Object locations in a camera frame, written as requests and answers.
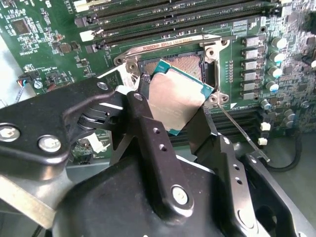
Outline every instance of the chip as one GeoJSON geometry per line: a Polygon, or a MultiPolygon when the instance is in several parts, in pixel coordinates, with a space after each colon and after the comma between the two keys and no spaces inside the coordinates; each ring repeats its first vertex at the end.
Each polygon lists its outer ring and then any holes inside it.
{"type": "Polygon", "coordinates": [[[309,37],[307,38],[306,44],[311,45],[311,44],[314,44],[315,41],[316,41],[315,37],[309,37]]]}
{"type": "Polygon", "coordinates": [[[253,100],[255,96],[255,93],[250,92],[250,93],[245,93],[242,95],[243,100],[253,100]]]}
{"type": "Polygon", "coordinates": [[[245,59],[257,58],[258,50],[257,49],[247,50],[244,52],[244,56],[245,56],[245,59]]]}
{"type": "Polygon", "coordinates": [[[24,19],[12,21],[12,25],[18,35],[27,34],[30,32],[29,27],[24,19]]]}
{"type": "Polygon", "coordinates": [[[285,67],[283,71],[284,71],[284,74],[290,74],[293,71],[293,67],[292,66],[285,67]]]}
{"type": "Polygon", "coordinates": [[[71,47],[68,43],[62,43],[60,46],[59,46],[59,49],[62,53],[69,53],[71,52],[71,47]]]}
{"type": "Polygon", "coordinates": [[[254,46],[258,46],[259,44],[259,38],[257,36],[255,37],[251,37],[251,38],[246,38],[244,40],[244,44],[246,47],[254,47],[254,46]]]}
{"type": "Polygon", "coordinates": [[[307,84],[303,84],[303,85],[299,85],[298,86],[297,91],[302,92],[302,91],[304,91],[306,89],[307,89],[307,84]]]}
{"type": "Polygon", "coordinates": [[[255,89],[255,83],[248,83],[243,85],[243,91],[246,90],[254,90],[255,89]]]}
{"type": "Polygon", "coordinates": [[[245,70],[254,70],[257,68],[257,61],[250,61],[250,62],[244,62],[243,63],[243,68],[245,70]]]}
{"type": "Polygon", "coordinates": [[[256,79],[256,73],[252,72],[252,73],[244,73],[243,74],[243,80],[244,81],[248,81],[248,80],[255,80],[256,79]]]}
{"type": "Polygon", "coordinates": [[[270,98],[270,104],[275,105],[276,103],[277,103],[277,98],[276,97],[270,98]]]}
{"type": "Polygon", "coordinates": [[[288,17],[287,17],[287,22],[294,22],[298,19],[298,14],[296,12],[292,12],[288,17]]]}

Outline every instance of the black cable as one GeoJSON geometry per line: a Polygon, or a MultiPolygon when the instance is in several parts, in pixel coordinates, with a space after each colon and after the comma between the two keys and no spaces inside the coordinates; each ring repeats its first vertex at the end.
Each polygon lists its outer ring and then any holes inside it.
{"type": "Polygon", "coordinates": [[[44,228],[40,225],[38,225],[34,231],[34,233],[32,234],[32,237],[38,237],[40,236],[40,233],[41,231],[43,230],[44,228]]]}
{"type": "Polygon", "coordinates": [[[302,156],[302,132],[299,129],[296,129],[294,132],[294,139],[295,139],[295,156],[294,160],[291,164],[287,165],[286,167],[276,168],[269,166],[266,162],[264,163],[265,167],[272,172],[287,172],[289,170],[294,169],[299,161],[301,160],[302,156]]]}

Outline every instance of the motherboard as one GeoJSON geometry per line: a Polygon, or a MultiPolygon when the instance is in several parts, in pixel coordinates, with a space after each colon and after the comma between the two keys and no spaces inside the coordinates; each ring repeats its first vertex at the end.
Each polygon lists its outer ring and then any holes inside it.
{"type": "MultiPolygon", "coordinates": [[[[240,134],[218,104],[260,146],[316,130],[314,0],[1,0],[0,33],[24,72],[17,83],[38,95],[122,63],[133,84],[162,59],[214,88],[205,112],[232,140],[240,134]]],[[[186,145],[185,135],[170,139],[186,145]]],[[[110,150],[81,141],[73,155],[85,163],[110,150]]]]}

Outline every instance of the metal screw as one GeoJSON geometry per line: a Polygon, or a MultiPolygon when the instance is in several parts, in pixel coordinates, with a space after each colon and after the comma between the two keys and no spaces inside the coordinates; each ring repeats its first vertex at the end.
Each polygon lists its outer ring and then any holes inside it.
{"type": "Polygon", "coordinates": [[[46,135],[40,138],[39,148],[46,152],[56,152],[61,148],[61,143],[57,137],[46,135]]]}
{"type": "Polygon", "coordinates": [[[308,107],[310,106],[310,103],[308,101],[304,101],[302,104],[301,104],[301,107],[303,109],[307,109],[308,107]]]}
{"type": "Polygon", "coordinates": [[[140,94],[138,94],[138,93],[135,93],[135,94],[134,94],[134,97],[135,97],[136,99],[140,100],[140,101],[143,100],[143,97],[142,97],[140,94]]]}
{"type": "Polygon", "coordinates": [[[35,87],[36,89],[41,89],[41,88],[43,87],[43,84],[42,84],[39,80],[36,80],[36,81],[34,82],[34,87],[35,87]]]}
{"type": "Polygon", "coordinates": [[[173,198],[176,200],[176,202],[179,203],[180,205],[184,205],[188,202],[187,193],[180,187],[172,188],[172,195],[173,195],[173,198]]]}
{"type": "Polygon", "coordinates": [[[107,86],[104,82],[101,82],[101,81],[99,81],[99,82],[97,83],[97,86],[98,86],[100,89],[102,89],[102,90],[108,90],[108,89],[109,89],[108,86],[107,86]]]}
{"type": "Polygon", "coordinates": [[[249,229],[252,229],[254,227],[253,221],[250,217],[248,217],[247,213],[245,213],[243,210],[238,211],[238,217],[241,220],[241,222],[249,229]]]}
{"type": "Polygon", "coordinates": [[[0,127],[0,141],[13,142],[20,137],[20,131],[12,126],[6,125],[0,127]]]}

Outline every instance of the electrolytic capacitor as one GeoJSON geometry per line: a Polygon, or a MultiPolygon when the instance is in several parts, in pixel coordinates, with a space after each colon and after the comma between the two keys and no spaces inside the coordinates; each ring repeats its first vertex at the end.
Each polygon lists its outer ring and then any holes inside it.
{"type": "Polygon", "coordinates": [[[264,110],[269,110],[272,107],[271,104],[266,99],[261,101],[261,106],[264,110]]]}
{"type": "Polygon", "coordinates": [[[287,40],[285,38],[276,37],[272,40],[271,45],[278,49],[285,48],[287,45],[287,40]]]}
{"type": "Polygon", "coordinates": [[[270,91],[270,92],[277,92],[278,91],[278,84],[276,84],[274,81],[270,81],[266,84],[266,88],[270,91]]]}
{"type": "Polygon", "coordinates": [[[273,52],[270,54],[270,60],[275,63],[281,63],[285,59],[285,55],[279,52],[273,52]]]}
{"type": "Polygon", "coordinates": [[[287,111],[284,112],[284,116],[289,120],[289,121],[293,121],[295,119],[295,113],[293,112],[293,110],[289,109],[287,111]]]}
{"type": "Polygon", "coordinates": [[[303,56],[302,61],[312,68],[316,67],[316,60],[314,60],[313,58],[309,56],[303,56]]]}
{"type": "Polygon", "coordinates": [[[280,68],[277,68],[277,67],[271,67],[268,70],[268,74],[274,78],[279,78],[282,76],[282,70],[280,68]]]}

